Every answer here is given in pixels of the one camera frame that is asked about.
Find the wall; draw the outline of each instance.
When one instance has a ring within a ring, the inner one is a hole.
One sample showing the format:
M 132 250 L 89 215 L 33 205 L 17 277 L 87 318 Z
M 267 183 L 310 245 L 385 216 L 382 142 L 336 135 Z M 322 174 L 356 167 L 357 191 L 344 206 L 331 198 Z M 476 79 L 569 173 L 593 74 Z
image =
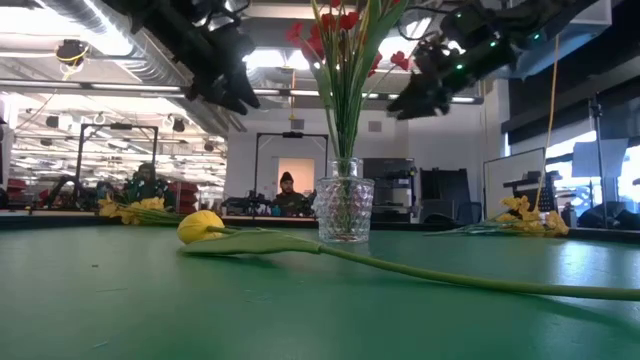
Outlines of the wall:
M 423 118 L 398 122 L 387 118 L 382 111 L 364 111 L 359 125 L 358 141 L 354 155 L 356 157 L 398 157 L 414 158 L 416 167 L 443 170 L 466 168 L 472 201 L 480 201 L 482 194 L 483 159 L 499 157 L 500 154 L 487 152 L 487 136 L 484 131 L 481 105 L 453 105 L 447 116 Z M 254 185 L 254 154 L 257 132 L 290 131 L 288 117 L 290 110 L 278 109 L 268 112 L 254 111 L 241 118 L 248 129 L 246 133 L 229 134 L 229 154 L 227 159 L 227 196 L 244 196 Z M 305 133 L 327 134 L 327 125 L 323 110 L 298 110 L 296 117 L 305 119 Z M 382 122 L 382 132 L 368 132 L 368 121 Z M 494 115 L 492 121 L 499 121 Z M 501 141 L 499 123 L 493 126 L 492 143 Z M 332 158 L 333 150 L 329 149 Z M 258 164 L 258 188 L 271 188 L 276 178 L 277 165 L 273 158 L 298 157 L 312 158 L 316 164 L 316 179 L 324 175 L 324 152 L 307 139 L 275 138 L 260 150 Z
M 290 114 L 291 110 L 289 109 L 273 109 L 267 112 L 251 111 L 246 117 L 240 118 L 248 131 L 244 133 L 231 131 L 229 133 L 226 196 L 245 196 L 249 189 L 253 189 L 256 133 L 291 131 L 288 120 Z M 328 134 L 324 110 L 297 110 L 295 116 L 305 120 L 304 133 Z M 368 131 L 369 121 L 380 121 L 382 132 L 370 133 Z M 360 117 L 354 156 L 406 157 L 407 144 L 397 141 L 396 127 L 396 121 L 387 118 L 382 111 L 363 111 Z M 258 190 L 265 193 L 267 197 L 275 195 L 269 192 L 274 188 L 273 181 L 277 177 L 277 162 L 274 162 L 274 159 L 279 157 L 313 159 L 316 180 L 323 177 L 325 173 L 324 139 L 316 138 L 316 142 L 312 139 L 273 137 L 266 145 L 262 146 L 258 161 Z M 268 137 L 262 137 L 261 145 L 267 140 Z M 333 147 L 329 146 L 329 159 L 333 157 Z
M 482 165 L 481 106 L 453 105 L 446 116 L 409 120 L 409 157 L 425 170 L 467 169 L 471 201 L 480 201 Z M 420 187 L 417 187 L 420 198 Z

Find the yellow cable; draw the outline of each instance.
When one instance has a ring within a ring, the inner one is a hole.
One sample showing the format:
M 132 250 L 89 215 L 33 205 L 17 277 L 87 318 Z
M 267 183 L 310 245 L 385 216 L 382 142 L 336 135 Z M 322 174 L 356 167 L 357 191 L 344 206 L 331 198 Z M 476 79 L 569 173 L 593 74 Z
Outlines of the yellow cable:
M 291 90 L 294 90 L 296 88 L 296 70 L 293 69 L 293 72 L 291 73 Z M 296 104 L 296 98 L 293 97 L 293 95 L 291 96 L 291 116 L 289 116 L 289 120 L 293 120 L 296 118 L 296 116 L 293 114 L 293 108 Z
M 540 172 L 540 181 L 538 181 L 538 193 L 536 194 L 536 207 L 540 201 L 540 192 L 542 191 L 542 183 L 546 177 L 545 169 L 547 164 L 547 150 L 551 146 L 551 128 L 553 128 L 553 117 L 556 111 L 556 80 L 558 78 L 558 48 L 560 46 L 560 35 L 556 35 L 555 59 L 553 62 L 553 77 L 551 79 L 551 109 L 549 110 L 549 129 L 547 130 L 547 145 L 544 147 L 544 161 L 542 162 L 542 171 Z
M 70 57 L 70 58 L 61 58 L 58 55 L 56 55 L 56 58 L 58 58 L 58 60 L 62 61 L 62 62 L 71 62 L 71 61 L 77 61 L 80 58 L 82 58 L 83 56 L 85 56 L 87 54 L 87 52 L 89 51 L 90 46 L 87 46 L 84 51 L 80 54 L 80 55 L 76 55 L 74 57 Z

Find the ceiling pipe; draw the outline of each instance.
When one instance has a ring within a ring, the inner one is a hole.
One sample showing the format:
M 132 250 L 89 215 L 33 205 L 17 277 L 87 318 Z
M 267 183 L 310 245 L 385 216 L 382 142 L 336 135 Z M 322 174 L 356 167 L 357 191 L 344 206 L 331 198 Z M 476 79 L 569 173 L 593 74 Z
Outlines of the ceiling pipe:
M 120 61 L 118 65 L 145 84 L 184 86 L 187 80 L 153 44 L 144 31 L 132 35 L 130 23 L 101 1 L 35 0 L 69 21 L 84 26 L 92 35 L 92 46 L 106 55 L 144 58 L 145 61 Z M 207 133 L 226 135 L 229 124 L 219 113 L 211 111 L 201 100 L 170 99 L 184 108 Z

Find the yellow tulip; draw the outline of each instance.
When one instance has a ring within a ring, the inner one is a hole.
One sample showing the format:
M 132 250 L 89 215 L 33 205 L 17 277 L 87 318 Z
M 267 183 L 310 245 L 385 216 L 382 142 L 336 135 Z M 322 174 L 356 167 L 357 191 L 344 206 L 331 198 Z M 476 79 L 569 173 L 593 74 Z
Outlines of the yellow tulip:
M 193 213 L 178 226 L 178 238 L 185 244 L 195 241 L 211 240 L 223 236 L 223 234 L 207 231 L 207 227 L 224 227 L 222 219 L 215 213 L 208 210 L 201 210 Z

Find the green table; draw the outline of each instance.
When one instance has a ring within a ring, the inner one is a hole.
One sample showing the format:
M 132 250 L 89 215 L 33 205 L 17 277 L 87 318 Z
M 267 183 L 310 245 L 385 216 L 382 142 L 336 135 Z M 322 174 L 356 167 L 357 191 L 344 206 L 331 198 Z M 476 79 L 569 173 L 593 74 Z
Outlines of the green table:
M 168 228 L 0 232 L 0 359 L 640 359 L 640 303 L 429 283 L 325 255 L 185 257 L 180 246 Z M 348 249 L 476 276 L 640 287 L 629 244 L 381 231 Z

